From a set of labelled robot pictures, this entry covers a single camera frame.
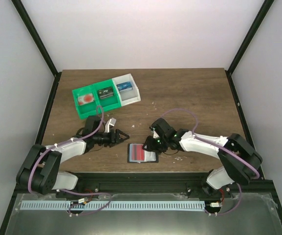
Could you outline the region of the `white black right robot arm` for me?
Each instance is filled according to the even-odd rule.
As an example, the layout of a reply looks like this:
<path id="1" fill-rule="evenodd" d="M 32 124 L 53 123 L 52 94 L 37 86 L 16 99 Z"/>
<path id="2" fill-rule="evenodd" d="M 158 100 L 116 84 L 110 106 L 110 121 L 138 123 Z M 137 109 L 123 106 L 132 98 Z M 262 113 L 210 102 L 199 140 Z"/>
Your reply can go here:
<path id="1" fill-rule="evenodd" d="M 248 185 L 260 177 L 262 163 L 260 154 L 239 134 L 228 137 L 213 137 L 197 134 L 187 129 L 175 130 L 163 118 L 149 127 L 143 149 L 163 153 L 168 149 L 182 152 L 196 152 L 219 159 L 222 166 L 209 172 L 201 188 L 206 195 L 212 195 L 223 186 L 237 183 Z"/>

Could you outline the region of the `black leather card holder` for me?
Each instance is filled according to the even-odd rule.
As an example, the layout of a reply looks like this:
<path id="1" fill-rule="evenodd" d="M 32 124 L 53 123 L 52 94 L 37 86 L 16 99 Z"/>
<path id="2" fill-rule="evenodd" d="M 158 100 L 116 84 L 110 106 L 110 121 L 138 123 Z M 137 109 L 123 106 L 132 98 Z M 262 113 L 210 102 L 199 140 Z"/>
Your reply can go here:
<path id="1" fill-rule="evenodd" d="M 157 163 L 159 161 L 158 154 L 143 149 L 143 144 L 130 143 L 127 149 L 128 163 Z"/>

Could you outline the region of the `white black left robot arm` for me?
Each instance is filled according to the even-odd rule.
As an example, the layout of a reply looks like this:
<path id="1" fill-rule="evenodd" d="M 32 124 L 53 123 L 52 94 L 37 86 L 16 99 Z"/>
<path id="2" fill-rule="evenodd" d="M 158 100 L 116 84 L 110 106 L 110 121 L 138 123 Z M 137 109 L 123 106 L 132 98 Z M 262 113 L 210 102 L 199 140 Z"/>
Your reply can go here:
<path id="1" fill-rule="evenodd" d="M 84 127 L 70 139 L 54 145 L 33 145 L 17 173 L 16 183 L 30 193 L 43 195 L 75 189 L 78 177 L 60 171 L 61 163 L 89 152 L 95 145 L 111 148 L 128 140 L 128 134 L 113 129 L 115 124 L 115 118 L 104 122 L 99 116 L 89 116 Z"/>

